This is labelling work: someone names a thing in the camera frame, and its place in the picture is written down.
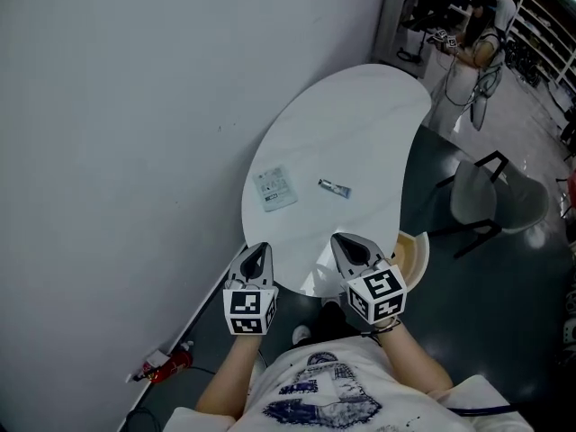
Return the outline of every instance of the small tube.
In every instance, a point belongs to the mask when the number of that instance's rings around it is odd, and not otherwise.
[[[352,193],[352,189],[348,187],[344,187],[343,185],[332,184],[330,181],[326,179],[320,179],[318,181],[318,185],[327,191],[331,191],[333,194],[340,195],[344,198],[350,198],[350,194]]]

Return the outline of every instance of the white shelving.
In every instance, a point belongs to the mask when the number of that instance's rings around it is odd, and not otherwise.
[[[550,22],[551,25],[554,22],[553,27],[548,26],[543,20]],[[553,80],[558,85],[564,82],[576,95],[576,86],[566,76],[569,70],[571,76],[576,76],[576,67],[572,66],[576,59],[576,38],[556,18],[536,0],[520,0],[519,8],[510,28],[510,34],[523,41],[543,61],[550,72],[545,73],[542,66],[538,66],[538,70],[546,78]],[[533,37],[538,40],[538,48],[531,44],[528,39],[532,40]]]

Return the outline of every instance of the shoe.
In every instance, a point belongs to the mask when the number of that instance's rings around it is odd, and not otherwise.
[[[329,302],[335,302],[337,304],[338,307],[342,307],[340,304],[340,295],[338,296],[334,296],[332,298],[322,298],[320,300],[320,303],[322,304],[322,307],[324,307],[326,304],[328,304]]]
[[[292,344],[296,346],[303,339],[311,338],[312,333],[306,325],[300,325],[296,327],[292,332]]]

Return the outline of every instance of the white t-shirt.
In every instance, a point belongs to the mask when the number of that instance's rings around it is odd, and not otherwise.
[[[390,363],[371,339],[349,337],[290,350],[256,381],[244,416],[177,408],[165,432],[527,432],[517,413],[460,418],[446,409],[506,405],[481,376],[446,392],[425,395],[397,383]]]
[[[514,0],[496,0],[494,27],[505,32],[514,14],[516,14],[516,4]]]

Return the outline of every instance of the dark floor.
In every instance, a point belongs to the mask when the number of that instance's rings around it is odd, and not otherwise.
[[[448,210],[450,186],[435,190],[435,184],[453,174],[463,158],[458,148],[420,127],[406,168],[402,230],[416,235],[455,224]],[[426,274],[410,292],[402,320],[455,383],[483,374],[509,401],[550,398],[572,276],[565,240],[543,222],[454,260],[472,240],[470,233],[431,239]],[[293,328],[313,320],[319,308],[320,300],[281,287],[278,312],[262,345],[269,364],[290,347]],[[350,309],[346,313],[362,326]],[[233,340],[219,293],[188,339],[195,342],[193,364],[217,370]],[[141,406],[164,425],[175,407],[192,408],[210,379],[198,371],[180,373],[151,388]]]

